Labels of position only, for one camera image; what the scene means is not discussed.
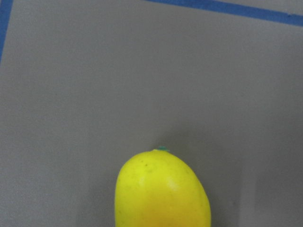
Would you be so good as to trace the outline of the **yellow orange mango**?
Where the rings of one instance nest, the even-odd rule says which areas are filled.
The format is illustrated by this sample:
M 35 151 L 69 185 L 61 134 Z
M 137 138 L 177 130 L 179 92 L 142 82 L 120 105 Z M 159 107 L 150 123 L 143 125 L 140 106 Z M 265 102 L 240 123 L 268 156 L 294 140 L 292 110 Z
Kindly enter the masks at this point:
M 194 171 L 165 147 L 139 153 L 119 171 L 117 227 L 209 227 L 208 197 Z

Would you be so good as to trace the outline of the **brown paper table mat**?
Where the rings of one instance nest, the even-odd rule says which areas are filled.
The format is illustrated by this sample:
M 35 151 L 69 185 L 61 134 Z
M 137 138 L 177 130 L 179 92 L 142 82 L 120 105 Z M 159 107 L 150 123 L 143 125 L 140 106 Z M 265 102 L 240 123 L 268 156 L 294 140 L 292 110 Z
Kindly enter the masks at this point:
M 112 227 L 123 163 L 165 146 L 214 227 L 303 224 L 303 28 L 145 0 L 15 0 L 0 224 Z

